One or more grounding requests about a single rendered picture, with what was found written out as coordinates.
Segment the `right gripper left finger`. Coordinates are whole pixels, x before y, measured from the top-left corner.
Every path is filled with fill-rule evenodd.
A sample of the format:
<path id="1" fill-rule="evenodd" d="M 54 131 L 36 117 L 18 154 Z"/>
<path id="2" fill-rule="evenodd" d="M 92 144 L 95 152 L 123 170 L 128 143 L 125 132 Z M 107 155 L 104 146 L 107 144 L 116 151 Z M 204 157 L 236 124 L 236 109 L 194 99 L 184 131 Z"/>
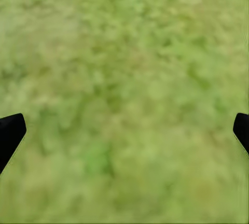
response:
<path id="1" fill-rule="evenodd" d="M 22 113 L 0 119 L 0 174 L 26 134 Z"/>

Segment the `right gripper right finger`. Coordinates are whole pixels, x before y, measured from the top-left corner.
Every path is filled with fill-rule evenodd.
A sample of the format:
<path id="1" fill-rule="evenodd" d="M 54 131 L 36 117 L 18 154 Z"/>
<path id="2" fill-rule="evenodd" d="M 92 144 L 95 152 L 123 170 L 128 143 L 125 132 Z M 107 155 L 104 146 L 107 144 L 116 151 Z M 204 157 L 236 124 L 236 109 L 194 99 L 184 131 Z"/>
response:
<path id="1" fill-rule="evenodd" d="M 238 113 L 233 125 L 233 132 L 249 154 L 249 115 Z"/>

